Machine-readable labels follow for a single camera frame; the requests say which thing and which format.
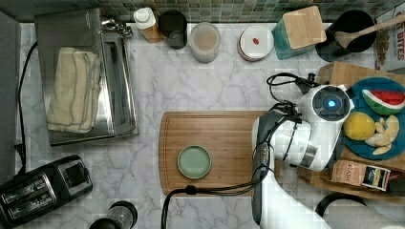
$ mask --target jar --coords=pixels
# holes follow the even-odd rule
[[[238,40],[238,53],[247,61],[258,61],[273,49],[273,36],[262,26],[253,26],[242,32]]]
[[[220,31],[211,23],[202,22],[195,26],[189,39],[194,58],[203,64],[214,61],[219,53],[220,40]]]
[[[134,12],[135,22],[149,43],[156,43],[163,40],[160,34],[155,15],[150,8],[142,8]]]

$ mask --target watermelon slice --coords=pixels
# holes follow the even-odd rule
[[[381,115],[395,115],[405,107],[405,93],[379,90],[362,91],[364,100]]]

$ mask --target lemon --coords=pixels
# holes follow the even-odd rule
[[[367,140],[375,132],[375,124],[371,117],[364,113],[354,112],[343,124],[346,136],[353,140]]]

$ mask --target cup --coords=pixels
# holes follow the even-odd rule
[[[220,31],[211,23],[201,22],[191,30],[190,47],[194,58],[208,64],[217,58],[219,53]]]
[[[173,49],[180,50],[187,44],[187,20],[178,10],[164,12],[159,20],[159,28]]]
[[[362,35],[354,39],[345,49],[335,39],[337,31],[357,32],[374,25],[373,19],[362,10],[349,10],[344,12],[326,29],[327,41],[315,46],[318,55],[329,62],[340,59],[352,52],[363,52],[375,41],[376,32]]]

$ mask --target tile backsplash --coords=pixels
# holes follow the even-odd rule
[[[159,16],[179,10],[189,22],[277,22],[283,13],[317,6],[325,22],[343,11],[364,10],[372,16],[394,8],[405,0],[2,0],[0,10],[19,21],[32,21],[36,14],[102,7],[107,14],[133,21],[135,10],[149,7]]]

